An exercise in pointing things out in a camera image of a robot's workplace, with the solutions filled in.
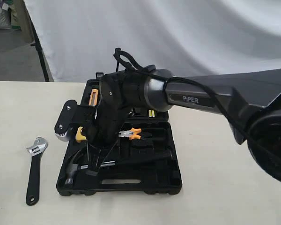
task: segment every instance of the pliers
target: pliers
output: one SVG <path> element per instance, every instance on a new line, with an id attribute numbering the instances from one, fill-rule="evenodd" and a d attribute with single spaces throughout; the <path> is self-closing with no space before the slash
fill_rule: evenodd
<path id="1" fill-rule="evenodd" d="M 119 137 L 128 137 L 129 140 L 141 139 L 141 136 L 138 135 L 139 133 L 141 133 L 141 129 L 140 128 L 138 128 L 138 129 L 132 128 L 130 130 L 121 130 L 118 133 L 118 136 Z"/>

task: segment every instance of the wrench handle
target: wrench handle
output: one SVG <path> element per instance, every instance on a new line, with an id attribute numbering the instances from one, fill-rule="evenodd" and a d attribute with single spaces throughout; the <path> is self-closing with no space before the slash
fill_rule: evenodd
<path id="1" fill-rule="evenodd" d="M 42 153 L 31 157 L 30 174 L 29 174 L 29 181 L 28 181 L 27 193 L 26 193 L 26 203 L 28 205 L 36 204 L 39 199 L 39 178 L 40 178 L 40 169 L 41 169 L 41 158 L 42 158 Z"/>

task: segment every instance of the black stand pole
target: black stand pole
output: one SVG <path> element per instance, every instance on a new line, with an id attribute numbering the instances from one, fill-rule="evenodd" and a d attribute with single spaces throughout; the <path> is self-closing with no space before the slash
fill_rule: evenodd
<path id="1" fill-rule="evenodd" d="M 42 46 L 41 46 L 41 43 L 39 42 L 36 29 L 34 28 L 32 22 L 31 22 L 31 26 L 32 26 L 32 32 L 33 32 L 35 42 L 33 44 L 31 44 L 30 46 L 36 47 L 36 51 L 38 53 L 38 57 L 39 57 L 39 61 L 41 63 L 45 81 L 49 82 L 48 72 L 47 72 L 47 68 L 46 68 L 46 64 L 45 64 L 45 60 L 44 60 L 44 56 L 43 56 L 43 52 L 42 52 Z"/>

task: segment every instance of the black tool case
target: black tool case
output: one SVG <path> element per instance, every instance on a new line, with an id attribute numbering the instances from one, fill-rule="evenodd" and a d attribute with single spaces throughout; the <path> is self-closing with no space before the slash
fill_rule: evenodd
<path id="1" fill-rule="evenodd" d="M 81 105 L 88 105 L 92 89 L 99 89 L 99 80 L 88 80 L 82 96 Z M 56 188 L 61 195 L 93 195 L 97 191 L 144 191 L 147 194 L 178 194 L 182 187 L 181 175 L 168 123 L 168 112 L 155 112 L 148 117 L 148 109 L 135 109 L 133 117 L 127 119 L 122 130 L 142 128 L 144 140 L 119 138 L 118 143 L 105 161 L 134 160 L 141 157 L 152 161 L 134 165 L 115 165 L 100 168 L 97 176 L 87 174 L 87 170 L 78 171 L 72 185 L 65 184 L 66 168 L 71 157 L 86 146 L 82 141 L 69 141 L 60 169 Z M 79 164 L 87 163 L 87 156 L 79 159 Z"/>

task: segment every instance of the white table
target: white table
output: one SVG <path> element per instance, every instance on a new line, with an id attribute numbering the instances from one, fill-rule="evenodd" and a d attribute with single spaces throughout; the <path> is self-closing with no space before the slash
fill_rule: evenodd
<path id="1" fill-rule="evenodd" d="M 84 85 L 0 82 L 0 225 L 281 225 L 281 183 L 259 168 L 246 144 L 235 143 L 224 117 L 181 107 L 170 110 L 180 194 L 60 196 L 55 184 L 67 143 L 55 137 L 54 125 L 67 100 L 80 101 Z M 40 200 L 27 206 L 26 147 L 37 136 L 49 146 Z"/>

